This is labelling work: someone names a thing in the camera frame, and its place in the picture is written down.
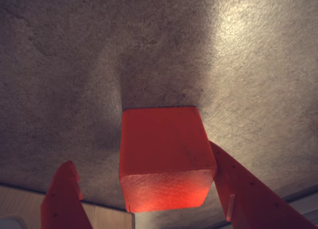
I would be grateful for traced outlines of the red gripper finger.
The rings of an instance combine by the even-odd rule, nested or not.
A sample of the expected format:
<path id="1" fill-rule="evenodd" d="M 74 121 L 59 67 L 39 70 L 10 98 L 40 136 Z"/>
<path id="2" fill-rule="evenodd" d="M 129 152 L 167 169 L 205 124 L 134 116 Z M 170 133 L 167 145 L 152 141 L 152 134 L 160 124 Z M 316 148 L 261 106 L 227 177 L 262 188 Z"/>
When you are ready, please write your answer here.
<path id="1" fill-rule="evenodd" d="M 42 229 L 91 229 L 81 204 L 80 177 L 72 161 L 60 165 L 41 204 Z"/>
<path id="2" fill-rule="evenodd" d="M 214 182 L 226 220 L 235 229 L 315 229 L 316 226 L 214 143 Z"/>

